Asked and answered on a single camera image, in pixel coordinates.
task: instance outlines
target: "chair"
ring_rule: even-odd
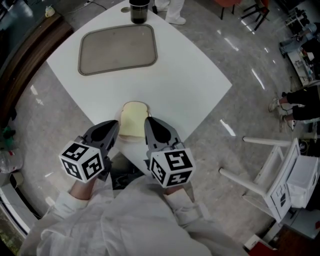
[[[257,22],[261,16],[262,18],[259,21],[258,25],[256,25],[256,27],[254,28],[254,31],[256,31],[260,27],[261,23],[266,19],[270,10],[268,9],[269,0],[254,0],[254,1],[255,1],[255,4],[245,9],[243,12],[245,13],[246,11],[252,8],[255,8],[255,10],[242,16],[241,19],[244,19],[252,14],[259,13],[258,17],[255,19],[255,22]]]
[[[241,0],[214,0],[218,5],[222,7],[220,19],[224,18],[224,11],[226,7],[232,6],[232,14],[235,14],[235,4],[240,4]]]
[[[253,195],[250,195],[248,192],[242,198],[280,223],[291,207],[287,179],[300,155],[298,140],[295,138],[291,142],[250,137],[243,137],[243,140],[248,143],[273,146],[271,153],[255,180],[250,181],[223,168],[220,168],[219,172],[223,176],[253,191]],[[281,147],[287,148],[285,155]]]

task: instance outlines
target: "slice of bread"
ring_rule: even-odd
[[[130,101],[123,106],[119,135],[145,137],[145,120],[148,107],[138,101]]]

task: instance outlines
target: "marble floor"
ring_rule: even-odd
[[[119,0],[96,0],[110,8]],[[249,144],[243,136],[291,140],[302,132],[298,123],[294,132],[279,133],[279,113],[269,113],[268,104],[282,92],[300,85],[291,64],[281,56],[278,43],[290,35],[288,30],[276,32],[283,15],[270,1],[268,20],[253,33],[255,17],[240,19],[243,10],[253,4],[243,0],[224,11],[212,0],[185,0],[181,16],[183,26],[175,26],[199,47],[232,83],[219,104],[186,140],[196,160],[197,172],[192,184],[197,200],[202,200],[223,230],[239,242],[263,231],[272,220],[241,198],[246,191],[218,172],[219,167],[233,170],[245,178],[255,178],[271,147]],[[103,12],[90,4],[70,5],[65,19],[75,30]],[[54,203],[59,191],[68,190],[73,180],[61,169],[58,154],[66,142],[82,135],[91,125],[60,84],[47,63],[30,81],[17,106],[17,118],[10,123],[17,130],[16,140],[24,153],[22,191],[30,203],[44,214]],[[230,132],[223,126],[228,124]]]

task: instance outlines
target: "white sleeve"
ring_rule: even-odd
[[[84,209],[88,202],[87,200],[76,199],[68,192],[61,192],[55,205],[49,208],[42,219],[34,223],[20,248],[19,256],[37,255],[37,246],[41,242],[41,233],[48,227]]]
[[[164,198],[171,207],[179,226],[185,229],[192,239],[205,245],[213,256],[248,255],[240,244],[224,234],[210,219],[205,205],[193,203],[184,189],[164,195]]]

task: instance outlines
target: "white pants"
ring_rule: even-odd
[[[155,6],[163,9],[168,6],[165,18],[178,19],[185,0],[155,0]]]

